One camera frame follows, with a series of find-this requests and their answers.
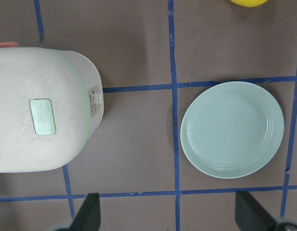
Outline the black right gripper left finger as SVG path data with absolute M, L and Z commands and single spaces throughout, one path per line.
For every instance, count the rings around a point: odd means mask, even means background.
M 98 231 L 101 225 L 99 193 L 89 193 L 73 219 L 71 231 Z

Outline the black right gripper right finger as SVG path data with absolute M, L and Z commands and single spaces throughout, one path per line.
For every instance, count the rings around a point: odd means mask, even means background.
M 235 193 L 235 222 L 241 231 L 278 231 L 277 221 L 248 191 Z

